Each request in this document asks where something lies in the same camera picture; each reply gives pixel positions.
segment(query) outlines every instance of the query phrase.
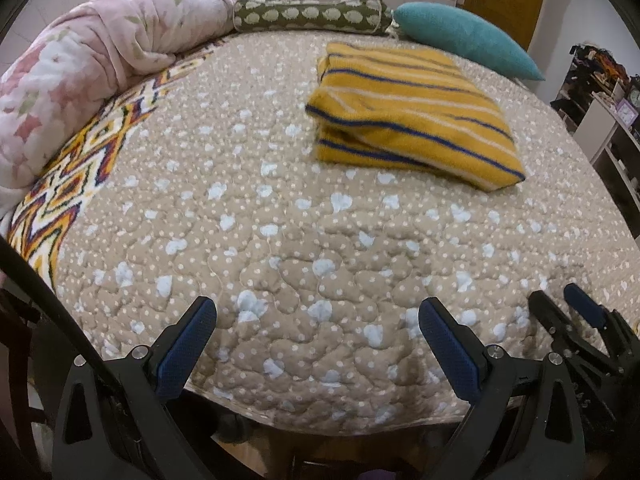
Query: blue gripper pad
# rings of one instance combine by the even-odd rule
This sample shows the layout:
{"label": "blue gripper pad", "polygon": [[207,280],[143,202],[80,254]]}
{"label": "blue gripper pad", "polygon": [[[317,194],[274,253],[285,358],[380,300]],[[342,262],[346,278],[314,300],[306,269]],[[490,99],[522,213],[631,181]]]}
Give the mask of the blue gripper pad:
{"label": "blue gripper pad", "polygon": [[592,327],[597,328],[598,330],[604,328],[604,325],[607,322],[604,310],[578,285],[575,283],[569,283],[564,288],[564,300]]}
{"label": "blue gripper pad", "polygon": [[180,396],[196,361],[216,327],[215,304],[209,298],[198,298],[198,300],[202,300],[199,308],[183,327],[158,365],[156,396],[161,402],[177,399]]}
{"label": "blue gripper pad", "polygon": [[[446,314],[450,322],[458,325],[448,312]],[[475,404],[481,396],[478,367],[430,300],[420,304],[418,324],[453,391],[460,399]]]}

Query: beige polka dot bedspread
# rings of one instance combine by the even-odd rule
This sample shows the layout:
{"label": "beige polka dot bedspread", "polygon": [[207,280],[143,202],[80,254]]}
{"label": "beige polka dot bedspread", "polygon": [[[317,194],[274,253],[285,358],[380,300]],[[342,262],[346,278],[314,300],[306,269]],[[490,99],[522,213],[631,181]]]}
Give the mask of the beige polka dot bedspread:
{"label": "beige polka dot bedspread", "polygon": [[438,296],[485,343],[542,358],[527,295],[577,280],[638,318],[640,253],[555,112],[472,62],[527,179],[485,194],[429,174],[319,164],[305,115],[332,32],[228,39],[120,153],[62,245],[56,289],[104,358],[151,344],[197,295],[218,325],[188,388],[291,431],[459,420],[422,338]]}

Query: yellow striped cloth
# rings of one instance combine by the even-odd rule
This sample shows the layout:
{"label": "yellow striped cloth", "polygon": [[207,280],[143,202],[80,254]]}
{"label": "yellow striped cloth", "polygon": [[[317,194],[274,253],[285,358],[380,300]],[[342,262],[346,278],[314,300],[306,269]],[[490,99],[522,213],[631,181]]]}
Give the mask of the yellow striped cloth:
{"label": "yellow striped cloth", "polygon": [[491,191],[524,180],[494,101],[430,48],[329,43],[306,105],[325,162],[445,173]]}

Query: blue stripe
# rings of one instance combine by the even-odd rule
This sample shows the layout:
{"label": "blue stripe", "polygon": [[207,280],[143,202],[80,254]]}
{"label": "blue stripe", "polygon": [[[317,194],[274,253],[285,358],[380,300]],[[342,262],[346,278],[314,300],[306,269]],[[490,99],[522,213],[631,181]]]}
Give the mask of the blue stripe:
{"label": "blue stripe", "polygon": [[445,139],[441,139],[440,137],[437,136],[433,136],[430,134],[425,134],[424,132],[419,132],[418,130],[414,130],[412,128],[407,128],[406,126],[402,126],[401,124],[396,124],[396,123],[392,123],[389,121],[350,121],[347,119],[341,119],[338,117],[333,117],[331,115],[329,115],[328,113],[316,108],[315,106],[312,105],[306,105],[306,111],[307,113],[316,115],[320,118],[323,118],[326,121],[329,121],[330,123],[333,124],[338,124],[339,126],[350,126],[350,127],[355,127],[355,128],[361,128],[361,127],[367,127],[367,126],[376,126],[379,128],[389,128],[390,130],[396,131],[396,132],[400,132],[402,134],[409,134],[412,135],[414,137],[421,137],[423,139],[427,139],[427,140],[432,140],[433,142],[437,142],[438,144],[441,144],[443,146],[446,146],[447,148],[454,150],[456,152],[460,152],[460,153],[464,153],[465,155],[469,155],[472,156],[473,158],[476,158],[478,160],[482,160],[483,162],[490,164],[491,166],[493,166],[494,168],[497,168],[498,170],[504,171],[506,173],[512,174],[516,177],[518,177],[521,181],[523,181],[525,179],[525,176],[520,173],[519,171],[515,171],[512,170],[511,168],[507,168],[506,166],[500,164],[500,162],[497,162],[496,160],[493,160],[487,156],[481,155],[480,153],[476,153],[476,152],[472,152],[471,150],[468,150],[466,148],[463,148],[462,146],[458,146],[457,144],[454,144],[453,142],[450,142],[450,140],[445,140]]}
{"label": "blue stripe", "polygon": [[456,73],[456,72],[447,72],[446,70],[440,70],[437,68],[430,68],[428,66],[419,66],[419,65],[409,65],[409,64],[405,64],[405,63],[395,63],[392,61],[384,61],[382,59],[376,59],[375,57],[371,57],[371,56],[365,56],[364,54],[354,54],[354,55],[350,55],[350,54],[329,54],[327,56],[329,59],[331,59],[331,57],[342,57],[342,58],[351,58],[351,59],[367,59],[369,61],[372,61],[374,63],[379,63],[382,65],[388,65],[388,66],[395,66],[398,68],[411,68],[414,70],[424,70],[425,72],[435,72],[437,74],[444,74],[444,75],[448,75],[451,77],[455,77],[457,79],[465,79],[465,77],[460,74],[460,73]]}
{"label": "blue stripe", "polygon": [[452,119],[457,119],[459,121],[467,121],[469,123],[478,124],[479,126],[483,126],[484,128],[489,128],[490,130],[493,130],[494,132],[498,132],[499,134],[504,135],[509,140],[513,140],[513,138],[507,132],[505,132],[503,129],[498,128],[497,126],[493,126],[492,124],[485,123],[484,121],[480,121],[480,120],[474,119],[472,117],[462,117],[462,116],[456,116],[456,115],[451,115],[451,114],[443,114],[443,115],[446,115],[447,117],[450,117]]}
{"label": "blue stripe", "polygon": [[383,160],[385,162],[404,162],[405,164],[411,164],[412,166],[418,166],[420,168],[431,168],[428,164],[418,162],[405,156],[393,155],[391,153],[366,152],[364,150],[357,150],[356,148],[350,148],[349,146],[338,144],[337,142],[333,142],[332,140],[318,139],[318,144],[324,144],[325,146],[333,148],[334,150],[351,153],[352,155],[364,156],[366,158],[374,158],[376,160]]}
{"label": "blue stripe", "polygon": [[432,90],[444,90],[444,91],[447,91],[447,92],[456,92],[456,93],[461,93],[461,94],[469,94],[469,95],[474,95],[476,97],[480,97],[480,98],[484,99],[485,101],[490,101],[490,102],[493,103],[491,98],[487,97],[484,94],[481,94],[480,92],[472,92],[471,90],[464,90],[462,88],[451,88],[449,86],[439,86],[439,85],[427,85],[427,84],[422,84],[422,83],[413,83],[411,81],[405,81],[403,79],[391,79],[389,77],[382,77],[382,76],[379,76],[379,75],[367,74],[366,72],[361,72],[360,70],[354,70],[353,68],[330,68],[329,70],[325,70],[324,71],[324,73],[322,74],[322,77],[320,78],[320,81],[322,82],[322,80],[324,80],[324,78],[328,74],[339,74],[339,73],[356,75],[356,76],[363,77],[365,79],[371,79],[373,81],[379,81],[379,82],[383,82],[383,83],[395,83],[395,84],[413,86],[413,87],[418,87],[418,88],[428,88],[428,89],[432,89]]}
{"label": "blue stripe", "polygon": [[[362,51],[367,51],[370,49],[370,47],[366,47],[366,46],[356,46],[356,45],[352,45],[351,43],[344,43],[342,41],[335,41],[335,43],[341,43],[341,44],[345,44],[347,46],[350,46],[351,48],[353,48],[354,50],[362,50]],[[434,59],[424,59],[423,57],[420,56],[414,56],[413,54],[409,54],[407,51],[408,50],[412,50],[412,49],[388,49],[388,50],[382,50],[380,51],[381,54],[390,54],[392,56],[399,56],[399,57],[407,57],[409,59],[417,59],[418,61],[421,61],[423,63],[433,63],[439,66],[443,66],[446,68],[455,68],[456,66],[453,64],[447,64],[447,63],[442,63],[440,61],[436,61]],[[416,52],[418,52],[419,50],[427,50],[426,48],[421,48],[421,49],[415,49]]]}

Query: clock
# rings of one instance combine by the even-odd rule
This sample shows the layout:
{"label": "clock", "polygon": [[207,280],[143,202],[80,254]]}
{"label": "clock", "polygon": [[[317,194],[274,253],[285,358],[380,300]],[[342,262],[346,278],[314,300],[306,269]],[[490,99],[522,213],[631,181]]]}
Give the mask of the clock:
{"label": "clock", "polygon": [[634,121],[638,118],[638,110],[636,110],[626,99],[622,99],[622,101],[619,102],[616,111],[618,112],[618,117],[627,128],[631,127]]}
{"label": "clock", "polygon": [[636,109],[640,110],[640,76],[631,78],[629,92],[626,94],[626,100]]}

